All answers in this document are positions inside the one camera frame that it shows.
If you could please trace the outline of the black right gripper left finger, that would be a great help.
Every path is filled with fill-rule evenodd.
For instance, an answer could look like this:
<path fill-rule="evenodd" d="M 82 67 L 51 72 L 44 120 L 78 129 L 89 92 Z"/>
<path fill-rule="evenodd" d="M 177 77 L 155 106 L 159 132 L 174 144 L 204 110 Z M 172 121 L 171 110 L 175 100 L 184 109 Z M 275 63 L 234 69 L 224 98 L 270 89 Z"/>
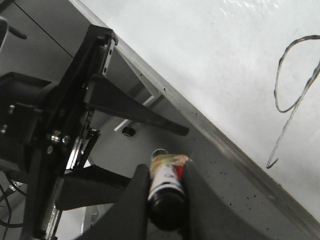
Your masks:
<path fill-rule="evenodd" d="M 120 200 L 79 238 L 81 240 L 145 240 L 149 189 L 149 168 L 145 164 L 140 164 L 136 167 L 133 178 Z"/>

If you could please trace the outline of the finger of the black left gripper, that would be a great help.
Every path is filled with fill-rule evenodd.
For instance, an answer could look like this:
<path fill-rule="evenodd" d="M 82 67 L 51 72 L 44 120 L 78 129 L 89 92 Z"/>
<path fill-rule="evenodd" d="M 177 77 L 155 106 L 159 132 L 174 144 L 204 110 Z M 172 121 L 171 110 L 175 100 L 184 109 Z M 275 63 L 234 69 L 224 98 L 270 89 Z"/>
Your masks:
<path fill-rule="evenodd" d="M 102 74 L 93 74 L 87 85 L 84 102 L 88 108 L 125 119 L 124 114 L 128 114 L 129 110 L 133 110 L 131 105 L 137 101 L 119 89 Z M 157 127 L 179 136 L 188 135 L 188 127 L 166 119 L 157 113 L 155 114 L 156 117 L 153 117 L 150 123 L 142 124 Z"/>

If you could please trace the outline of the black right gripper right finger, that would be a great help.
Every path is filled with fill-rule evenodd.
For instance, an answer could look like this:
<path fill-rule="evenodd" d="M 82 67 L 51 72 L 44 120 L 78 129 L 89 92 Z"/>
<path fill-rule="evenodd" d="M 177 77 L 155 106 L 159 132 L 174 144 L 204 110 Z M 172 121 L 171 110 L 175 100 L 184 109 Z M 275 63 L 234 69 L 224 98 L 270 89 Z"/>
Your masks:
<path fill-rule="evenodd" d="M 188 198 L 184 240 L 269 240 L 231 210 L 203 179 L 193 161 L 183 168 L 182 185 Z"/>

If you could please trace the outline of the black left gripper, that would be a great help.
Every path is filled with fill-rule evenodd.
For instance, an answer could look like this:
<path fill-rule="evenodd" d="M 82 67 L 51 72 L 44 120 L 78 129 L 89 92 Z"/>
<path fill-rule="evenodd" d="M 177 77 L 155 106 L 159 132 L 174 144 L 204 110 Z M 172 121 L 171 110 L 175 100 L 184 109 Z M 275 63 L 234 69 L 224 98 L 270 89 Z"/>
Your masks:
<path fill-rule="evenodd" d="M 111 112 L 93 79 L 105 77 L 117 43 L 111 29 L 91 25 L 59 83 L 15 72 L 0 78 L 0 169 L 27 185 L 23 240 L 45 237 L 57 179 L 92 133 L 93 111 Z M 63 176 L 55 206 L 113 204 L 130 181 L 97 165 L 81 168 Z"/>

